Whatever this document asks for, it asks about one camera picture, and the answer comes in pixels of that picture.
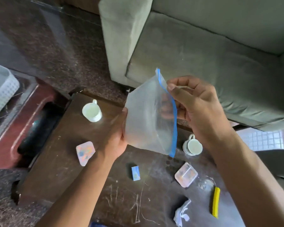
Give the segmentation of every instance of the fingernail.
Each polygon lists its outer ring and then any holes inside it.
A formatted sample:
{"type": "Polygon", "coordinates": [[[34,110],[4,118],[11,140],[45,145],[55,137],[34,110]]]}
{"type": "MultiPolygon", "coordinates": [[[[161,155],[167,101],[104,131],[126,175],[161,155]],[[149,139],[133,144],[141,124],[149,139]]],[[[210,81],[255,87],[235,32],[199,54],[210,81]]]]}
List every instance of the fingernail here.
{"type": "Polygon", "coordinates": [[[168,89],[169,91],[172,91],[175,87],[176,87],[175,84],[168,84],[168,85],[167,85],[167,89],[168,89]]]}

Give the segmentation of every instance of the hand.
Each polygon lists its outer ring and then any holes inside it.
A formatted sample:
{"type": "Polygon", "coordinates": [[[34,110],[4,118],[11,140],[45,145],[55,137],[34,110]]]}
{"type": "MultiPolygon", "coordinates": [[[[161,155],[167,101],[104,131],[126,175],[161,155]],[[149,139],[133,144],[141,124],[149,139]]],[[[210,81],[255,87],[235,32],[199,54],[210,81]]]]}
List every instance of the hand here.
{"type": "Polygon", "coordinates": [[[104,142],[104,151],[113,160],[116,160],[126,149],[127,142],[124,139],[125,120],[128,109],[125,107],[113,121],[111,130],[104,142]]]}
{"type": "Polygon", "coordinates": [[[193,76],[174,78],[167,84],[169,93],[176,101],[178,118],[189,122],[196,139],[205,148],[212,149],[234,132],[214,86],[193,76]]]}

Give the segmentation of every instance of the plastic bag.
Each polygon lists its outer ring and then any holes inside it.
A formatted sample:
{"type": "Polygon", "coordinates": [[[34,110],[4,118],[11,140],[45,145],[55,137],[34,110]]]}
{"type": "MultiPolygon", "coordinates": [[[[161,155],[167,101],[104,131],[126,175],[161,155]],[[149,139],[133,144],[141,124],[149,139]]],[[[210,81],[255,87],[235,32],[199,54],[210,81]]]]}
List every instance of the plastic bag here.
{"type": "Polygon", "coordinates": [[[174,157],[177,145],[177,108],[166,90],[160,69],[128,94],[125,139],[134,147],[174,157]]]}

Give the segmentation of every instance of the granite floor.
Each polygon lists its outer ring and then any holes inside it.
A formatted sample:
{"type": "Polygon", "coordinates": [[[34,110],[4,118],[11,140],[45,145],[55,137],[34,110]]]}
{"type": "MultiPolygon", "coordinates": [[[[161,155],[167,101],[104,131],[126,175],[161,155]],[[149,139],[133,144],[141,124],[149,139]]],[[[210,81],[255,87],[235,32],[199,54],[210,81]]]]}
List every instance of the granite floor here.
{"type": "MultiPolygon", "coordinates": [[[[109,76],[101,22],[97,15],[65,7],[55,11],[27,0],[0,0],[0,65],[37,76],[63,93],[87,87],[101,97],[124,102],[109,76]]],[[[46,207],[17,207],[12,183],[26,170],[0,170],[0,227],[34,226],[46,207]]]]}

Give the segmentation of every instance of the white plastic crate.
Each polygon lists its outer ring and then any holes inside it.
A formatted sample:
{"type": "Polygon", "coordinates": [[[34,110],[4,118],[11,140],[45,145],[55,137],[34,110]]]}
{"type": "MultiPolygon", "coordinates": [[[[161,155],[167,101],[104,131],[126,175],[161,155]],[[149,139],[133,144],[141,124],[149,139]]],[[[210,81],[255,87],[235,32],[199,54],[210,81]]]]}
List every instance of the white plastic crate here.
{"type": "Polygon", "coordinates": [[[19,81],[11,71],[0,65],[0,111],[19,89],[19,81]]]}

